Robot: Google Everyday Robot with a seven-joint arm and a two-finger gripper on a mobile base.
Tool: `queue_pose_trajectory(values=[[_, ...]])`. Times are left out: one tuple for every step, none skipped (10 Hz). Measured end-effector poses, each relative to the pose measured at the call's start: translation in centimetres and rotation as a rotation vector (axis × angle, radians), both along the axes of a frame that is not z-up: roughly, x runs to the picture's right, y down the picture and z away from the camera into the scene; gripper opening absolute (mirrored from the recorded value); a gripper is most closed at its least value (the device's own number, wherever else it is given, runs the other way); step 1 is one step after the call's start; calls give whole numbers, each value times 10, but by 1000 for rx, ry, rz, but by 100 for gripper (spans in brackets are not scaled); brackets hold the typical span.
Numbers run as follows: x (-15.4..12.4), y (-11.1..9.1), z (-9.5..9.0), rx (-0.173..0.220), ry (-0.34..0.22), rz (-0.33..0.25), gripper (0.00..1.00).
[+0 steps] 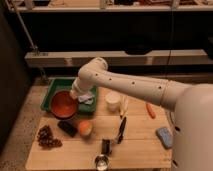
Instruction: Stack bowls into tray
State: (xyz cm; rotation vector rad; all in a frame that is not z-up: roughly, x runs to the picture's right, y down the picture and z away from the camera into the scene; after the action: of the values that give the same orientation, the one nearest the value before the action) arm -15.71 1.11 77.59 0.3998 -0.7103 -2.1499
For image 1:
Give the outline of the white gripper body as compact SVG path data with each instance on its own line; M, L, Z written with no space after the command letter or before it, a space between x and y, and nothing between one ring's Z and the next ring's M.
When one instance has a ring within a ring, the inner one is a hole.
M86 94L91 88L92 85L90 83L76 78L71 86L70 96L73 99L77 99L79 96Z

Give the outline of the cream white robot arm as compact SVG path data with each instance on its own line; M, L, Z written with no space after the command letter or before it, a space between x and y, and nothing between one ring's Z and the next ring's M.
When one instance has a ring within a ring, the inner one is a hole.
M161 106L174 113L171 171L213 171L213 84L112 73L94 58L83 65L70 95L101 86Z

